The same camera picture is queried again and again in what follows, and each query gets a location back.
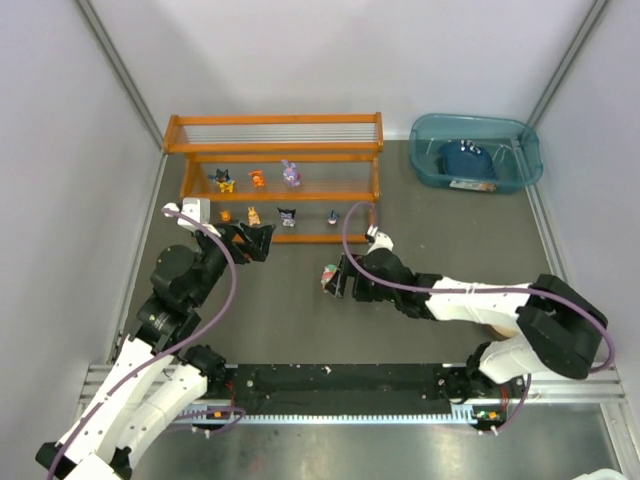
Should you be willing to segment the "black yellow dog toy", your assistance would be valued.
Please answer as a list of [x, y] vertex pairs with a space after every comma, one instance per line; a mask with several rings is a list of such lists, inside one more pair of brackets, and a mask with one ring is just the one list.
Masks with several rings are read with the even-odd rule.
[[235, 181], [231, 178], [228, 169], [216, 169], [208, 179], [218, 187], [221, 193], [233, 193], [235, 190]]

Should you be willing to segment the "orange tiger toy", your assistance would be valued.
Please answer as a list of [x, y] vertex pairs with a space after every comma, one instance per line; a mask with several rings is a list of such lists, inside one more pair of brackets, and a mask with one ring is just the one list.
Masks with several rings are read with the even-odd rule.
[[262, 170], [253, 170], [249, 172], [248, 175], [251, 178], [254, 188], [264, 188], [266, 186], [266, 180]]

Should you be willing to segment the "purple bunny toy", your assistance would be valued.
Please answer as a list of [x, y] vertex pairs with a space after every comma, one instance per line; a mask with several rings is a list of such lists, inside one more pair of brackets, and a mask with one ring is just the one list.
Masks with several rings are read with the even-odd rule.
[[297, 164], [289, 160], [282, 159], [281, 164], [284, 167], [283, 179], [288, 187], [298, 187], [301, 185], [301, 176], [297, 169]]

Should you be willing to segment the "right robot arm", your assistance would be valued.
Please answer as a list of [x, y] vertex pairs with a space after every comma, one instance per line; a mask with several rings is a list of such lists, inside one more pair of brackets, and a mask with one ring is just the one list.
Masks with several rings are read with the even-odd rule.
[[323, 290], [358, 302], [390, 302], [409, 318], [488, 326], [501, 339], [479, 345], [466, 362], [468, 383], [504, 384], [541, 372], [582, 380], [593, 369], [606, 317], [556, 276], [499, 286], [417, 273], [387, 249], [343, 254], [325, 266]]

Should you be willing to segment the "red green carrot toy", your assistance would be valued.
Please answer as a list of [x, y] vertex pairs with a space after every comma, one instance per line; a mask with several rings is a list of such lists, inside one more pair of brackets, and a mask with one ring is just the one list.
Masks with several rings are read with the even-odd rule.
[[321, 279], [320, 279], [321, 288], [323, 290], [325, 290], [326, 287], [329, 285], [329, 282], [332, 280], [337, 270], [338, 268], [334, 264], [329, 264], [324, 267], [321, 275]]

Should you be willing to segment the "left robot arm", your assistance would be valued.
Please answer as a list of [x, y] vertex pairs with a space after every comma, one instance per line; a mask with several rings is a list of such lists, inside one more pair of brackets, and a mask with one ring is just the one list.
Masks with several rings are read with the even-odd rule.
[[186, 407], [225, 384], [225, 361], [206, 345], [199, 308], [223, 273], [266, 260], [275, 228], [198, 224], [195, 246], [173, 245], [156, 260], [152, 293], [114, 365], [80, 419], [36, 461], [50, 479], [128, 479]]

